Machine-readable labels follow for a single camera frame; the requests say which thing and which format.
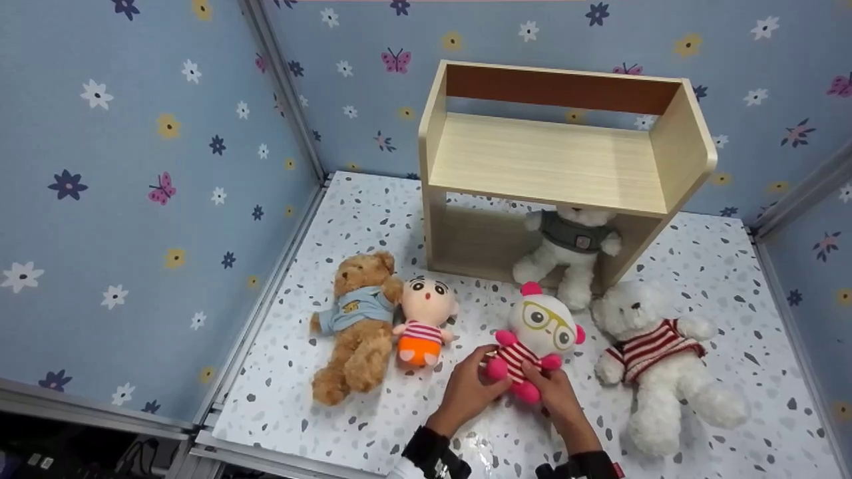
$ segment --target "floral wallpaper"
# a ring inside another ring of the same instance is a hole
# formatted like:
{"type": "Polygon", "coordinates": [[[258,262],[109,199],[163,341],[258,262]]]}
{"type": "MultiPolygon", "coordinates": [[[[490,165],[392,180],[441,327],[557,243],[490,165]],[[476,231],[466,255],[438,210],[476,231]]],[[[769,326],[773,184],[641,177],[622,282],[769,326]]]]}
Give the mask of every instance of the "floral wallpaper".
{"type": "Polygon", "coordinates": [[[852,364],[852,178],[770,236],[767,249],[827,402],[826,419],[833,422],[840,449],[852,451],[847,369],[852,364]]]}
{"type": "Polygon", "coordinates": [[[192,420],[319,187],[239,3],[0,3],[0,377],[192,420]]]}
{"type": "MultiPolygon", "coordinates": [[[[417,123],[440,59],[690,78],[719,164],[685,210],[746,223],[852,133],[852,0],[265,5],[327,170],[417,176],[417,123]]],[[[494,101],[450,107],[639,130],[655,120],[494,101]]]]}

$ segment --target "speckled white floor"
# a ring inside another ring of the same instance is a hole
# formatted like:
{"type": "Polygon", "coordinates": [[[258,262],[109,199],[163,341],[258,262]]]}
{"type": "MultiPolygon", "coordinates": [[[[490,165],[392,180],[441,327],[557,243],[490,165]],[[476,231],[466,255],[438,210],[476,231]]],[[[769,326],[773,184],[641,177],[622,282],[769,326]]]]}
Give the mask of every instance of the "speckled white floor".
{"type": "MultiPolygon", "coordinates": [[[[453,365],[492,332],[519,293],[507,283],[423,269],[420,183],[352,173],[335,175],[317,217],[281,285],[216,424],[214,437],[317,461],[386,474],[412,432],[435,409],[453,365]],[[387,249],[407,280],[427,274],[454,287],[462,304],[460,339],[445,348],[434,372],[405,375],[391,368],[384,385],[352,395],[341,406],[312,403],[310,380],[331,351],[330,338],[311,338],[306,318],[332,300],[337,264],[356,252],[387,249]]],[[[453,202],[503,211],[527,210],[505,200],[453,196],[453,202]]],[[[625,435],[633,392],[602,388],[593,373],[607,346],[588,315],[590,334],[565,369],[591,423],[626,475],[660,477],[840,477],[814,412],[778,312],[740,220],[681,213],[642,256],[629,277],[671,287],[682,308],[714,320],[709,368],[750,398],[753,418],[736,431],[716,430],[683,407],[682,451],[643,457],[625,435]]],[[[544,461],[564,461],[534,411],[508,399],[460,431],[453,447],[471,464],[471,477],[534,477],[544,461]]]]}

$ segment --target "orange shorts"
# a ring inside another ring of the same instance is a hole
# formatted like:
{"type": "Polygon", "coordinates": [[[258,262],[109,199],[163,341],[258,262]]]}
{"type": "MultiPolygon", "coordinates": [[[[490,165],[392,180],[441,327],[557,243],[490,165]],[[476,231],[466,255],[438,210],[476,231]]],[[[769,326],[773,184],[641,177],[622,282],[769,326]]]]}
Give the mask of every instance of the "orange shorts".
{"type": "Polygon", "coordinates": [[[440,356],[440,344],[430,339],[404,336],[396,348],[400,361],[413,366],[434,366],[440,356]]]}

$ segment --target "white teddy bear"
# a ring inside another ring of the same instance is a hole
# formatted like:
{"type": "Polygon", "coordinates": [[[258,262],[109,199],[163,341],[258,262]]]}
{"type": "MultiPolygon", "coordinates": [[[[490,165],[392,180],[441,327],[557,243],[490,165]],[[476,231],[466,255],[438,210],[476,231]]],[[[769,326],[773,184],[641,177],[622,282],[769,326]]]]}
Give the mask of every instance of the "white teddy bear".
{"type": "Polygon", "coordinates": [[[539,281],[557,265],[568,266],[556,297],[570,309],[585,309],[591,301],[598,251],[612,257],[621,251],[621,237],[606,226],[614,217],[610,211],[570,206],[527,213],[524,226],[529,231],[540,230],[543,238],[536,251],[515,263],[515,282],[539,281]]]}
{"type": "Polygon", "coordinates": [[[618,343],[606,349],[595,365],[604,384],[638,384],[637,410],[628,433],[647,454],[667,455],[680,447],[680,399],[707,424],[733,429],[750,416],[749,402],[716,381],[700,359],[706,351],[698,341],[717,329],[697,315],[664,319],[669,308],[659,285],[623,281],[592,304],[592,319],[618,343]]]}

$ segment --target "plush doll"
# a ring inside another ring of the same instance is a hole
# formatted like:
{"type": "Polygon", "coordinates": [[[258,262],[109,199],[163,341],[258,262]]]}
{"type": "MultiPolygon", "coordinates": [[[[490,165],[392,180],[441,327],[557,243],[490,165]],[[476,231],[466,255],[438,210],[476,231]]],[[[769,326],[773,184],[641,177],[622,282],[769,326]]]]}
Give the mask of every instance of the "plush doll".
{"type": "Polygon", "coordinates": [[[574,344],[582,344],[585,332],[574,324],[571,311],[564,304],[542,294],[538,283],[526,283],[521,287],[521,295],[509,313],[509,330],[494,334],[500,347],[489,355],[485,371],[491,379],[512,378],[511,391],[521,400],[534,404],[541,393],[524,376],[521,362],[529,361],[539,371],[559,369],[562,355],[574,344]]]}
{"type": "Polygon", "coordinates": [[[621,251],[621,236],[607,222],[615,213],[557,206],[556,211],[527,213],[524,226],[541,231],[541,246],[512,268],[518,284],[539,281],[557,265],[566,265],[556,292],[570,309],[585,309],[591,301],[591,281],[598,251],[611,257],[621,251]]]}
{"type": "Polygon", "coordinates": [[[592,318],[602,332],[618,342],[606,349],[595,366],[604,384],[637,384],[637,410],[628,433],[647,454],[676,453],[680,447],[681,405],[689,406],[707,424],[733,429],[750,415],[741,395],[716,381],[700,359],[699,341],[717,329],[697,315],[666,319],[665,291],[659,285],[623,281],[592,304],[592,318]]]}
{"type": "Polygon", "coordinates": [[[384,379],[391,321],[402,297],[402,281],[393,274],[394,257],[387,251],[347,258],[337,268],[334,307],[310,321],[312,332],[335,335],[331,359],[312,382],[317,402],[334,406],[350,391],[365,393],[384,379]]]}
{"type": "Polygon", "coordinates": [[[434,366],[440,347],[452,341],[452,333],[441,329],[450,316],[458,314],[456,294],[444,283],[423,276],[408,281],[402,290],[406,322],[394,328],[397,355],[408,366],[434,366]]]}

